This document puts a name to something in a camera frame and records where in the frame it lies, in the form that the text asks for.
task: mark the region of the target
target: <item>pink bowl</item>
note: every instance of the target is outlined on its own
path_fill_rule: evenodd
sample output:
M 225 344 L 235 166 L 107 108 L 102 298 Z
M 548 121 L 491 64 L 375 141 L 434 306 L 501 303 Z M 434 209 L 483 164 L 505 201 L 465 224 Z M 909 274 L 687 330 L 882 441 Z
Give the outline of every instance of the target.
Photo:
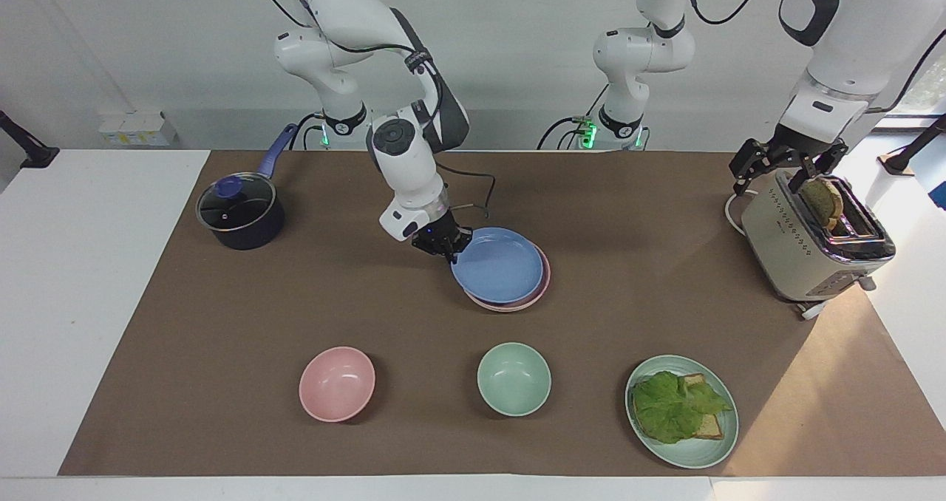
M 335 423 L 361 412 L 375 391 L 375 366 L 354 347 L 332 347 L 305 367 L 299 401 L 312 418 Z
M 471 295 L 471 293 L 464 291 L 466 295 L 473 300 L 473 303 L 483 307 L 483 309 L 493 310 L 496 313 L 515 313 L 518 310 L 528 309 L 529 307 L 535 305 L 535 302 L 540 300 L 544 295 L 545 291 L 548 290 L 548 286 L 551 284 L 551 265 L 548 263 L 548 257 L 542 251 L 542 248 L 535 246 L 535 249 L 538 251 L 538 255 L 542 258 L 542 280 L 537 288 L 531 293 L 531 295 L 526 296 L 524 299 L 514 301 L 512 303 L 500 303 L 494 304 L 489 303 L 486 300 L 477 298 L 476 296 Z

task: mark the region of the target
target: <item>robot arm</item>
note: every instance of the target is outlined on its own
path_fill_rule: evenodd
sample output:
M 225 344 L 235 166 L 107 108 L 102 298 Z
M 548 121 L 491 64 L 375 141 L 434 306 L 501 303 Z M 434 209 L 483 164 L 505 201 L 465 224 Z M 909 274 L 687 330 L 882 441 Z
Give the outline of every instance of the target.
M 381 225 L 398 241 L 453 262 L 472 237 L 449 209 L 433 154 L 456 148 L 469 133 L 469 119 L 405 17 L 381 0 L 302 0 L 312 29 L 291 30 L 276 41 L 287 72 L 318 91 L 332 132 L 329 142 L 366 140 L 395 198 Z M 338 69 L 367 59 L 372 51 L 395 50 L 420 81 L 425 96 L 368 123 L 354 79 Z
M 783 0 L 785 32 L 814 54 L 771 140 L 746 141 L 730 162 L 736 194 L 775 168 L 801 167 L 793 192 L 834 170 L 848 151 L 840 135 L 926 43 L 944 7 L 946 0 Z
M 595 118 L 598 143 L 629 148 L 641 129 L 650 97 L 639 74 L 685 69 L 696 44 L 685 27 L 688 0 L 636 0 L 648 27 L 623 27 L 598 37 L 594 60 L 608 77 L 608 97 Z

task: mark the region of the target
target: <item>blue lid knob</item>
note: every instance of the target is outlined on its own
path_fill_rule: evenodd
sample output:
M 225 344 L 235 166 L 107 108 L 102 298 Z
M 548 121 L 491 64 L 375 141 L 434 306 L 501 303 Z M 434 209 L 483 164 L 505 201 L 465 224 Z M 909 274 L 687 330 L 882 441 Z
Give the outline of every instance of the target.
M 243 191 L 243 180 L 240 177 L 224 177 L 214 184 L 214 194 L 217 198 L 229 200 Z

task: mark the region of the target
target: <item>saucepan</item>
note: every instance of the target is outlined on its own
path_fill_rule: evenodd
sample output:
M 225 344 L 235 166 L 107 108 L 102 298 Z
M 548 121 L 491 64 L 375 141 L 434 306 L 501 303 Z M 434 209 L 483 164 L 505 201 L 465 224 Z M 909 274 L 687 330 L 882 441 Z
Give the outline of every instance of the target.
M 228 248 L 249 251 L 279 234 L 286 212 L 276 195 L 276 160 L 293 140 L 298 126 L 287 125 L 263 157 L 256 172 L 237 172 L 220 178 L 200 195 L 197 218 Z

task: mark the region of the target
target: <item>green lettuce leaf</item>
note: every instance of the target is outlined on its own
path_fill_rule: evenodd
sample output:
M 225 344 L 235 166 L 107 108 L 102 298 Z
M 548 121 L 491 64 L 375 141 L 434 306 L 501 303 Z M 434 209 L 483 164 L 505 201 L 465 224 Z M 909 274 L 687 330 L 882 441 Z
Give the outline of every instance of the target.
M 706 383 L 687 386 L 682 377 L 661 371 L 632 390 L 634 413 L 641 430 L 662 443 L 678 443 L 693 437 L 703 414 L 731 410 L 729 404 Z

